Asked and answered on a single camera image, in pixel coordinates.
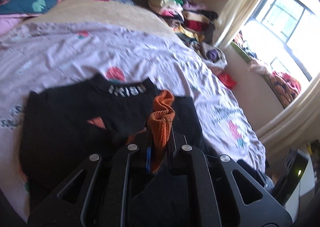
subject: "curtain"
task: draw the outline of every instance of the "curtain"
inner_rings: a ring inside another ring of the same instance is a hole
[[[320,132],[320,72],[286,109],[268,124],[256,131],[258,139],[266,148],[269,162],[287,156],[290,147],[298,147],[306,140],[308,128],[319,121]]]
[[[259,0],[228,0],[215,22],[212,41],[216,47],[225,49],[240,27],[249,18]]]

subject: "orange cloth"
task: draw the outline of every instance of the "orange cloth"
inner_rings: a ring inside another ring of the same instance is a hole
[[[169,140],[172,121],[175,116],[171,105],[174,96],[168,90],[163,90],[153,101],[153,110],[148,119],[148,126],[151,128],[155,153],[152,156],[151,171],[156,172],[163,160],[165,148]]]

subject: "beige mattress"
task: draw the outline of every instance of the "beige mattress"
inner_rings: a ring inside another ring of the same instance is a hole
[[[121,4],[114,1],[65,0],[48,13],[30,18],[27,23],[82,23],[101,22],[143,31],[180,43],[180,39],[151,11],[139,6]]]

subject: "metal screw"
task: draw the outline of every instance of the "metal screw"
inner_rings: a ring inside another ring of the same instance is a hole
[[[220,160],[222,162],[229,162],[230,161],[230,157],[226,154],[223,154],[221,157],[220,157]]]
[[[191,151],[191,150],[192,150],[192,146],[190,146],[190,145],[183,145],[183,146],[182,146],[182,149],[183,149],[184,151]]]
[[[128,149],[129,149],[130,151],[137,150],[137,148],[138,148],[138,146],[137,146],[136,144],[130,144],[130,145],[128,145]]]
[[[98,154],[92,154],[92,155],[90,155],[89,159],[91,161],[97,161],[97,160],[99,160],[99,155]]]

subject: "triangular cutout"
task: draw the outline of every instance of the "triangular cutout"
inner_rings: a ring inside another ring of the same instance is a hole
[[[244,204],[249,205],[255,201],[262,199],[262,193],[242,175],[238,170],[232,172],[236,184],[239,188]]]
[[[87,175],[86,170],[80,171],[62,190],[58,197],[62,200],[65,200],[71,204],[77,202],[81,187],[84,183],[85,177]]]

